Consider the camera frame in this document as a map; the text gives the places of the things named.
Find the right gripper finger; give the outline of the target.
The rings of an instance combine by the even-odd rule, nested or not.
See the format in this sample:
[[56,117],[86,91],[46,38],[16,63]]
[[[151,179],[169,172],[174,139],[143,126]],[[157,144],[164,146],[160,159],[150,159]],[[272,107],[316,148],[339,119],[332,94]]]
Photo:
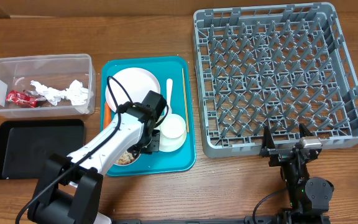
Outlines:
[[301,138],[313,136],[311,131],[303,123],[299,124],[299,131],[300,131]]
[[273,137],[268,126],[264,126],[262,149],[275,149],[275,143],[273,141]]

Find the small white food bowl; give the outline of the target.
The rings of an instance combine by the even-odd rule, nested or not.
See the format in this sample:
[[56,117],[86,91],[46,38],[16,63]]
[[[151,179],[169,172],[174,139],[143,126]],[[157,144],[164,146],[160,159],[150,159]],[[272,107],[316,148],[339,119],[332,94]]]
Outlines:
[[127,166],[140,157],[140,154],[125,151],[120,158],[114,163],[117,166]]

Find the rice food scraps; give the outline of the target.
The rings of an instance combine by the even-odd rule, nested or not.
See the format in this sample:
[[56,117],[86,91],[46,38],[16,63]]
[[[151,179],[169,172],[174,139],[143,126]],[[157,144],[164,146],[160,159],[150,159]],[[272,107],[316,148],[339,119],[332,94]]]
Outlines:
[[132,155],[132,153],[129,153],[125,151],[120,158],[116,161],[117,165],[128,165],[131,162],[135,161],[135,157]]

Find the white tissue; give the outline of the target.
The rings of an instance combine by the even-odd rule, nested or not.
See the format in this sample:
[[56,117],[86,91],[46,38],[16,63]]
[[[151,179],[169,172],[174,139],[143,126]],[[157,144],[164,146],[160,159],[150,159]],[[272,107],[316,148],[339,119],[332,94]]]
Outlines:
[[62,100],[69,100],[72,106],[82,106],[88,102],[90,91],[84,88],[82,82],[78,80],[74,80],[64,90],[47,87],[35,80],[32,80],[30,84],[35,88],[34,91],[29,91],[31,95],[41,96],[53,106],[57,106]]

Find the red snack wrapper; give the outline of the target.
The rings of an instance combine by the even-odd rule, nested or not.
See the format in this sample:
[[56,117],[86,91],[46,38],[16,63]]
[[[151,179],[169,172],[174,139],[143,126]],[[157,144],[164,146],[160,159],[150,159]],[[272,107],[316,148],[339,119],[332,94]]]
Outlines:
[[43,96],[31,96],[27,95],[25,92],[11,90],[7,96],[6,101],[15,103],[19,106],[24,106],[28,108],[35,108],[39,102],[45,101],[46,98]]

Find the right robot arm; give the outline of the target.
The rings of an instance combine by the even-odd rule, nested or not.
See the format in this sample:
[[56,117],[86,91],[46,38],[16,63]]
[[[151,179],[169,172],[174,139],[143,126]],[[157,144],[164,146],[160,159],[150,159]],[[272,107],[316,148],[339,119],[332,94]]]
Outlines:
[[[254,223],[329,223],[324,213],[329,210],[333,184],[320,177],[310,177],[307,163],[316,160],[322,151],[322,143],[304,124],[299,125],[300,140],[288,149],[277,149],[268,127],[264,127],[262,148],[259,156],[268,157],[270,167],[279,167],[286,184],[264,197],[252,213]],[[258,217],[257,209],[267,199],[288,192],[290,208],[281,208],[274,216]]]

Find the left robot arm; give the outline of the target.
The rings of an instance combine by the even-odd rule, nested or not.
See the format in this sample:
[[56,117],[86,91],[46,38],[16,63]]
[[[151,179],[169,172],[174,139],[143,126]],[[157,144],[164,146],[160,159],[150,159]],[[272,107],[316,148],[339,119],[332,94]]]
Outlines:
[[99,212],[104,176],[128,149],[148,147],[166,106],[150,91],[140,103],[118,106],[109,126],[85,146],[67,156],[52,154],[21,212],[34,223],[112,223]]

